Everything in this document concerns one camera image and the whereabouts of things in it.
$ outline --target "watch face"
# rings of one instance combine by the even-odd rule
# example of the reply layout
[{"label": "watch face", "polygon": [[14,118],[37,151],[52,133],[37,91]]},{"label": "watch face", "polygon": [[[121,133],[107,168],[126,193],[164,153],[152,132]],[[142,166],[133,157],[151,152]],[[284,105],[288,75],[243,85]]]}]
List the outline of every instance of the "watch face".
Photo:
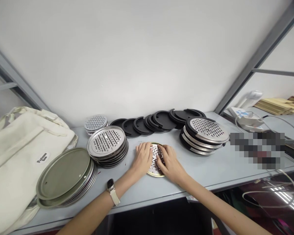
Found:
[{"label": "watch face", "polygon": [[112,188],[113,185],[114,185],[114,181],[113,181],[113,179],[109,179],[108,182],[107,182],[107,189]]}]

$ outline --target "smartwatch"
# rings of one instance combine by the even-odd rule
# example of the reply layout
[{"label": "smartwatch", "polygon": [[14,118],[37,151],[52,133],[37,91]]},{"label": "smartwatch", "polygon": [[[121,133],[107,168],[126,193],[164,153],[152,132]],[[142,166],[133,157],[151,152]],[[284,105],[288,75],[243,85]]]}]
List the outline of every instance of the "smartwatch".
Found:
[{"label": "smartwatch", "polygon": [[115,206],[120,204],[120,200],[115,192],[114,189],[114,181],[113,179],[109,179],[107,182],[107,191],[110,193],[110,196],[112,198],[112,201],[114,203]]}]

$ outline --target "forearm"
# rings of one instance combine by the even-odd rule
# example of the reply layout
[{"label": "forearm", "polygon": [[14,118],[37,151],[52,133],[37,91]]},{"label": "forearm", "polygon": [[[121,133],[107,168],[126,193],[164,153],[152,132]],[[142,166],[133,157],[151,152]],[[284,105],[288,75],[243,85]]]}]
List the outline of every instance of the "forearm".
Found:
[{"label": "forearm", "polygon": [[[138,177],[133,176],[134,172],[127,171],[120,179],[114,183],[118,198],[138,181]],[[77,216],[75,216],[58,235],[89,235],[99,226],[104,217],[108,214],[114,203],[109,192],[104,191],[90,204],[88,204]]]},{"label": "forearm", "polygon": [[215,196],[212,192],[205,189],[192,177],[185,179],[185,182],[181,183],[181,186],[212,213],[219,217],[219,219],[229,226],[237,235],[271,234],[241,212]]}]

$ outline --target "pixelated area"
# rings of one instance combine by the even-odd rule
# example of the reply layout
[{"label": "pixelated area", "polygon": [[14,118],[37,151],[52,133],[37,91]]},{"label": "pixelated area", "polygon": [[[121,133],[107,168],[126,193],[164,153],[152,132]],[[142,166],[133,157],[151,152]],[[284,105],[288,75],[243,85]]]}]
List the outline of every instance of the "pixelated area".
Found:
[{"label": "pixelated area", "polygon": [[231,133],[231,145],[258,169],[284,169],[284,133]]}]

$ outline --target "hand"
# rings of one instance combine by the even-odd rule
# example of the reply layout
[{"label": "hand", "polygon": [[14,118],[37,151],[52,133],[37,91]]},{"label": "hand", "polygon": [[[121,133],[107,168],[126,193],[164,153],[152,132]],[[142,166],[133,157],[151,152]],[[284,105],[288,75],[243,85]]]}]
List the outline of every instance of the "hand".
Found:
[{"label": "hand", "polygon": [[149,142],[136,146],[136,157],[130,170],[134,172],[137,180],[146,175],[151,166],[153,160],[152,146]]},{"label": "hand", "polygon": [[173,183],[178,184],[180,187],[184,187],[185,182],[188,177],[190,177],[182,165],[176,158],[175,150],[169,145],[158,145],[160,148],[164,162],[166,165],[163,165],[159,156],[157,156],[157,164],[160,167],[161,171],[168,177]]}]

